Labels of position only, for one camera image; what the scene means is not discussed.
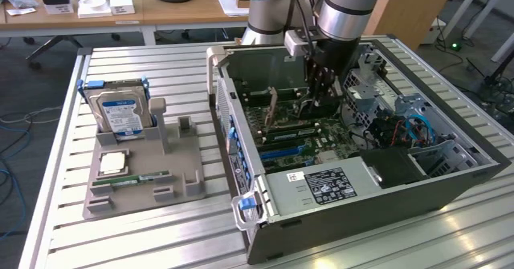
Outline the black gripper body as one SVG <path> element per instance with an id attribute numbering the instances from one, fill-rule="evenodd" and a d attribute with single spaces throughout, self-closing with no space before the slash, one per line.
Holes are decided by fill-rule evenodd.
<path id="1" fill-rule="evenodd" d="M 340 75 L 348 68 L 359 42 L 359 37 L 348 41 L 333 39 L 317 40 L 312 60 L 316 71 L 327 69 L 328 72 Z"/>

